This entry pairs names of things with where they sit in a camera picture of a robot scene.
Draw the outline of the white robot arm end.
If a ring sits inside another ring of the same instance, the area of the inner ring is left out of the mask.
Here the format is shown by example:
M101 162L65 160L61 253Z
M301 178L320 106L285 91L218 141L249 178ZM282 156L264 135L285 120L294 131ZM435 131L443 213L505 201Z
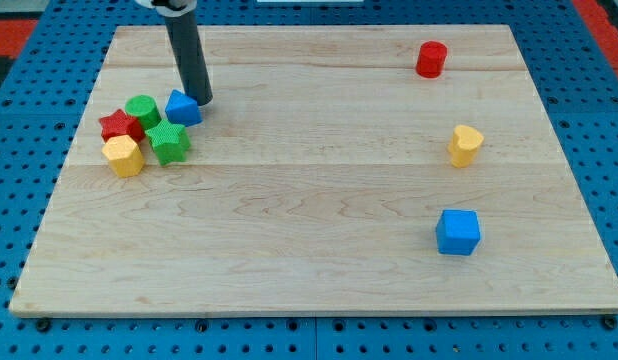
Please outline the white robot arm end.
M180 17L195 10L197 0L135 0L148 9L156 10L163 17Z

